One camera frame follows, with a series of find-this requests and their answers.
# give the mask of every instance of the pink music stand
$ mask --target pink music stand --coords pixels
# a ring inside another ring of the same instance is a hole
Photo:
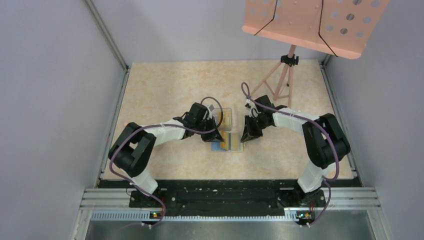
[[[388,3],[389,0],[246,0],[242,29],[291,44],[286,55],[289,59],[294,59],[296,46],[357,59]],[[274,100],[288,98],[290,108],[294,66],[284,64],[275,91],[267,82],[281,64],[277,63],[251,94],[265,84]],[[280,96],[287,71],[289,93]]]

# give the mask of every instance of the metal floor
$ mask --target metal floor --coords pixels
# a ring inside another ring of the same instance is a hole
[[[367,212],[327,211],[311,228],[294,222],[164,222],[152,230],[128,222],[92,221],[86,240],[374,240]]]

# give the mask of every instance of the white wall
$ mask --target white wall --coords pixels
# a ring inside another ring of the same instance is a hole
[[[392,0],[363,55],[333,58],[361,179],[375,186],[395,239],[423,239],[424,1]]]
[[[245,0],[94,0],[125,61],[279,59],[290,45],[242,31]],[[324,53],[298,47],[303,59]]]
[[[123,71],[82,0],[1,0],[0,66],[0,239],[69,239]]]

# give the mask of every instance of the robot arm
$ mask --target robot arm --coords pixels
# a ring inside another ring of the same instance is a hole
[[[244,133],[241,141],[247,142],[261,137],[263,135],[262,129],[269,126],[289,128],[298,134],[302,134],[305,139],[310,162],[297,180],[297,184],[302,191],[301,195],[314,193],[321,187],[323,176],[335,166],[335,159],[328,140],[325,139],[321,131],[314,124],[296,118],[293,115],[296,114],[297,116],[311,119],[324,128],[334,144],[338,160],[341,160],[350,152],[351,147],[336,117],[330,113],[322,116],[314,116],[307,113],[295,112],[283,105],[275,107],[267,95],[259,97],[255,102],[280,110],[288,115],[274,112],[258,105],[252,106],[250,114],[245,116]]]
[[[134,184],[152,194],[158,187],[158,183],[151,176],[146,167],[153,147],[171,140],[182,140],[194,135],[193,132],[182,127],[201,132],[215,129],[213,132],[201,134],[202,140],[204,142],[224,141],[212,117],[212,109],[213,106],[211,105],[206,107],[195,102],[191,106],[190,111],[186,112],[183,116],[174,117],[167,122],[160,123],[158,127],[147,128],[140,131],[125,143],[121,151],[116,155],[113,163],[118,168],[124,170]],[[109,159],[111,159],[115,151],[124,144],[125,140],[139,128],[141,128],[141,126],[134,122],[125,126],[109,151]]]

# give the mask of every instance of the marble pattern surface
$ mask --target marble pattern surface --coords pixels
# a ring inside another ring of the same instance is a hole
[[[246,98],[241,83],[253,90],[278,60],[195,61],[134,63],[113,136],[115,142],[125,125],[166,122],[188,111],[205,96],[217,98],[232,108],[232,130],[243,132]],[[275,88],[283,66],[269,79]],[[262,86],[253,96],[269,94]],[[288,99],[271,101],[287,105]],[[300,60],[294,69],[292,109],[313,115],[333,113],[319,63]],[[156,146],[148,169],[155,179],[296,179],[309,158],[302,135],[289,129],[268,127],[263,137],[244,143],[243,152],[212,152],[199,135]],[[117,179],[109,171],[103,179]],[[345,157],[340,162],[340,179],[352,179]]]

